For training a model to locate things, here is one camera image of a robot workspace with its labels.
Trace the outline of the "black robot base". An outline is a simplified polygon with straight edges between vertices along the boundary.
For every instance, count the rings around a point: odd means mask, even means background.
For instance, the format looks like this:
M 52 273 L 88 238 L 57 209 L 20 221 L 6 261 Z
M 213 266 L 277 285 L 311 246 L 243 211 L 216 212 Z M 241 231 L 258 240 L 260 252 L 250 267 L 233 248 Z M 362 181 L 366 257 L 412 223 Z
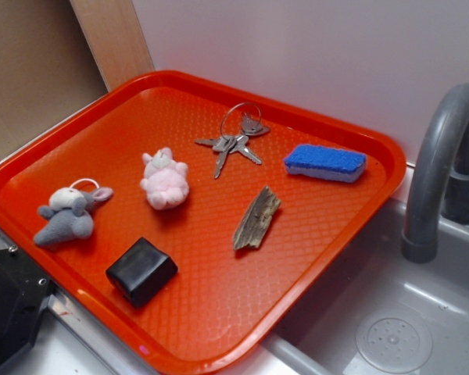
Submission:
M 52 290 L 23 249 L 0 250 L 0 372 L 34 347 Z

